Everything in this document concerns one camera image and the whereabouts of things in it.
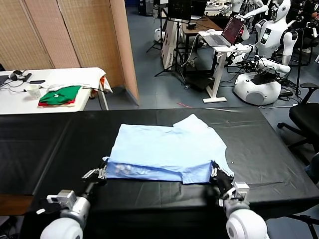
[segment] laptop screen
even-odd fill
[[[225,37],[226,40],[229,41],[229,43],[234,44],[243,26],[244,23],[241,20],[234,17],[230,17],[221,35]]]

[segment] humanoid robot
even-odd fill
[[[247,50],[243,51],[257,53],[255,61],[251,62],[256,72],[239,75],[235,82],[234,93],[243,101],[253,105],[267,105],[275,102],[281,91],[281,85],[275,79],[277,76],[283,77],[290,72],[288,64],[298,34],[288,30],[292,22],[286,23],[290,0],[280,1],[273,2],[272,20],[263,19],[256,24],[258,42],[254,45],[246,45]],[[281,44],[284,45],[282,64],[268,60]],[[270,77],[268,72],[272,72],[274,77]]]

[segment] folded shirt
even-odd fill
[[[70,101],[74,101],[81,86],[69,86],[61,88],[57,91],[49,91],[39,100],[39,106],[41,104],[47,105],[63,105]]]
[[[216,131],[195,115],[173,127],[122,124],[106,176],[145,180],[207,183],[214,160],[230,175],[226,145]]]

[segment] green cloth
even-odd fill
[[[48,105],[62,105],[75,99],[81,86],[69,86],[46,93],[39,101]]]

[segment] monitor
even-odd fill
[[[241,20],[230,17],[221,35],[225,37],[229,43],[234,44],[243,26],[244,23]]]
[[[190,21],[191,0],[169,0],[167,17]]]
[[[191,15],[204,16],[206,9],[206,1],[193,0],[191,1]]]

